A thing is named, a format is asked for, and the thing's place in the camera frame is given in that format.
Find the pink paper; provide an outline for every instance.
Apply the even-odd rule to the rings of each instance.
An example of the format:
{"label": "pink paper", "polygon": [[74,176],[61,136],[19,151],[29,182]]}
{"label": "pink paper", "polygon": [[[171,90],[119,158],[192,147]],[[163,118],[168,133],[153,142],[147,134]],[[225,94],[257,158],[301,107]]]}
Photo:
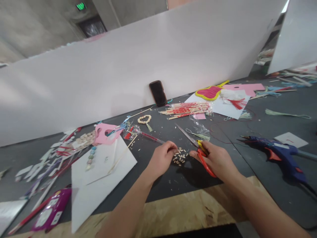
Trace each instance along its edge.
{"label": "pink paper", "polygon": [[206,116],[204,113],[200,113],[200,114],[194,114],[193,117],[197,120],[205,120]]}
{"label": "pink paper", "polygon": [[229,90],[244,90],[246,95],[250,97],[255,97],[256,94],[254,90],[265,90],[262,84],[226,84],[223,88]]}
{"label": "pink paper", "polygon": [[116,127],[117,126],[115,125],[109,125],[105,123],[97,124],[95,128],[95,131],[96,131],[95,143],[111,145],[120,136],[120,133],[122,132],[122,130],[114,132],[110,136],[106,136],[106,135],[110,134]]}

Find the red scissors handle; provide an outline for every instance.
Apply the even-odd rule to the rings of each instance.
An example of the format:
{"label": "red scissors handle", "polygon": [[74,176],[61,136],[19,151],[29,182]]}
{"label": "red scissors handle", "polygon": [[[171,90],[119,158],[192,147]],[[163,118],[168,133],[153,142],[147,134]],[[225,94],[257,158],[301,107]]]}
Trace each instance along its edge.
{"label": "red scissors handle", "polygon": [[207,172],[208,172],[212,177],[216,178],[217,176],[211,171],[211,169],[210,169],[210,168],[208,167],[208,165],[206,164],[206,161],[204,160],[204,157],[203,157],[203,156],[206,157],[206,154],[205,154],[200,148],[197,150],[197,152],[198,152],[198,156],[199,156],[199,158],[200,158],[200,161],[201,161],[202,165],[205,167],[205,169],[207,170]]}

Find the purple package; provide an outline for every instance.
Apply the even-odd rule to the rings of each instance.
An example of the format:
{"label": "purple package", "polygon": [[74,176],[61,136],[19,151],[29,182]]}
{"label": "purple package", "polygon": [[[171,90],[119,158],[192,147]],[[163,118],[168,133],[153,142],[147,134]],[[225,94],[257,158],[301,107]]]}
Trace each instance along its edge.
{"label": "purple package", "polygon": [[62,215],[71,194],[71,188],[66,188],[55,192],[47,206],[40,213],[40,216],[32,227],[32,231],[50,231],[55,226],[57,226],[59,218]]}

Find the exit sign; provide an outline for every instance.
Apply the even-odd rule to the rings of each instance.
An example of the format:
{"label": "exit sign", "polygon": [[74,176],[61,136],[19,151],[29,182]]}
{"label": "exit sign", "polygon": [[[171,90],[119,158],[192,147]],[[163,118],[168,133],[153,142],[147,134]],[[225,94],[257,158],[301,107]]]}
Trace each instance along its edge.
{"label": "exit sign", "polygon": [[83,2],[76,4],[76,7],[78,11],[82,11],[87,8]]}

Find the scissor blade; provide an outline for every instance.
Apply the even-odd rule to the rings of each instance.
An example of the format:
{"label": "scissor blade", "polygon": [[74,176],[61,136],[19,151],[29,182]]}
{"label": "scissor blade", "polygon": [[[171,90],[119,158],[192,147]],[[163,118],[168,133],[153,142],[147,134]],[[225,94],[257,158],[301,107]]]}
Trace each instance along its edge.
{"label": "scissor blade", "polygon": [[192,138],[190,137],[179,125],[177,125],[175,123],[175,125],[178,127],[178,129],[181,130],[181,132],[198,148],[198,143]]}

